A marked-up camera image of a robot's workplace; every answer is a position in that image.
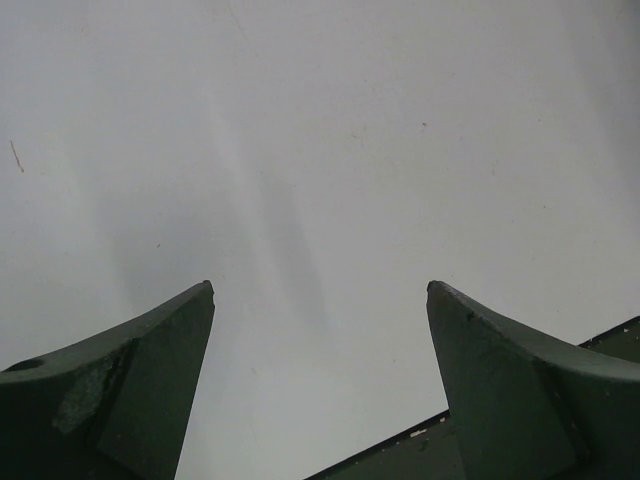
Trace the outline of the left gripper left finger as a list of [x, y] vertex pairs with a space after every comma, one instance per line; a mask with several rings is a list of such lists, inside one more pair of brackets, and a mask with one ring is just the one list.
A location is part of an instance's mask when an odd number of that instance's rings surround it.
[[2, 478], [174, 478], [214, 311], [203, 281], [3, 370]]

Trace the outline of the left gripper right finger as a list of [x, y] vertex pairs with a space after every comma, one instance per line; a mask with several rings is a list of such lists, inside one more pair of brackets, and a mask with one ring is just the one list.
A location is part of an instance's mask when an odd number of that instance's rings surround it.
[[441, 281], [427, 316], [469, 479], [636, 479], [639, 365], [505, 317]]

